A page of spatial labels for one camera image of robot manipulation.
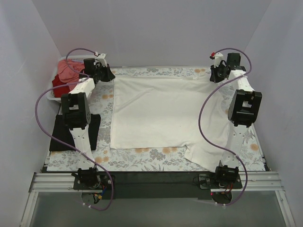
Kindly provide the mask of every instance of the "black cloth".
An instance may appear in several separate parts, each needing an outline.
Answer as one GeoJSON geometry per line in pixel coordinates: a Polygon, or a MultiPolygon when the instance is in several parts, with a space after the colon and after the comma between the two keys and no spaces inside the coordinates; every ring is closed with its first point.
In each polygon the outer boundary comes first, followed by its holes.
{"type": "MultiPolygon", "coordinates": [[[[96,150],[97,147],[97,137],[99,132],[99,127],[101,123],[101,117],[99,114],[91,114],[91,121],[89,124],[89,143],[91,150],[96,150]]],[[[55,125],[53,127],[53,136],[66,142],[72,146],[75,146],[74,140],[72,138],[71,132],[67,126],[63,123],[62,115],[57,115],[55,120],[55,125]]],[[[68,146],[65,146],[53,139],[51,139],[51,144],[49,146],[49,151],[65,151],[74,150],[68,146]]]]}

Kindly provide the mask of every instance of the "white cloth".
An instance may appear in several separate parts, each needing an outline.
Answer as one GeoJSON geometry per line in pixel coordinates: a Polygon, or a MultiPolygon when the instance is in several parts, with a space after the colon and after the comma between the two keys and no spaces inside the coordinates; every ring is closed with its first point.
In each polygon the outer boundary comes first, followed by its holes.
{"type": "MultiPolygon", "coordinates": [[[[223,151],[208,144],[198,128],[200,108],[216,84],[207,77],[116,77],[110,147],[187,146],[185,158],[214,172],[223,151]]],[[[202,113],[201,127],[213,143],[226,146],[227,115],[216,92],[202,113]]]]}

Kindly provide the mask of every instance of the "gray wall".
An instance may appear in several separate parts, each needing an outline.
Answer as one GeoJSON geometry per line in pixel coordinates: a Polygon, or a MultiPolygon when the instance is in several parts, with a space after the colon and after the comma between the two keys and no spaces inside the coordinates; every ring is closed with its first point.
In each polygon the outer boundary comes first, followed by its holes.
{"type": "MultiPolygon", "coordinates": [[[[49,139],[34,118],[60,54],[31,0],[0,0],[0,226],[20,225],[33,173],[49,139]]],[[[57,106],[43,99],[40,118],[51,130],[57,106]]]]}
{"type": "Polygon", "coordinates": [[[297,226],[303,226],[302,37],[301,1],[276,0],[246,48],[250,82],[263,93],[258,137],[269,167],[280,173],[297,226]]]}
{"type": "Polygon", "coordinates": [[[270,0],[33,2],[62,55],[87,47],[111,66],[197,66],[220,48],[244,50],[270,0]]]}

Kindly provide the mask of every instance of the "floral tablecloth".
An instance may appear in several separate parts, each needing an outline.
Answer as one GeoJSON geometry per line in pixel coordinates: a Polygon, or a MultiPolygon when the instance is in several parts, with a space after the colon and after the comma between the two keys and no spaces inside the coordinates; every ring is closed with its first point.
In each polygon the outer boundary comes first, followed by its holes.
{"type": "MultiPolygon", "coordinates": [[[[118,68],[112,69],[116,75],[130,76],[210,76],[209,68],[118,68]]],[[[219,90],[224,97],[222,109],[227,114],[234,90],[225,86],[219,90]]],[[[184,158],[186,147],[111,149],[110,127],[114,103],[114,83],[99,82],[89,100],[92,114],[101,115],[97,149],[92,151],[95,161],[109,171],[206,171],[201,166],[184,158]]],[[[48,171],[77,171],[78,153],[76,151],[51,152],[48,171]]],[[[243,137],[240,154],[247,170],[265,171],[255,132],[250,127],[243,137]]]]}

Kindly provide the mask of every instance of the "pink cloth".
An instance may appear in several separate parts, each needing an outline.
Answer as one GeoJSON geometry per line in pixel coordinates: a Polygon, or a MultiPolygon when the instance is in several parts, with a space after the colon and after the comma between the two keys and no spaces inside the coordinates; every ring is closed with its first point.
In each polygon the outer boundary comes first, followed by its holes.
{"type": "MultiPolygon", "coordinates": [[[[84,63],[76,62],[72,60],[67,60],[69,66],[74,68],[76,71],[81,71],[84,69],[84,63]]],[[[61,60],[58,62],[58,75],[59,79],[62,83],[72,83],[72,82],[78,82],[79,81],[79,73],[74,72],[71,70],[68,65],[66,64],[66,60],[61,60]]],[[[69,85],[68,86],[70,90],[73,90],[76,85],[69,85]]]]}

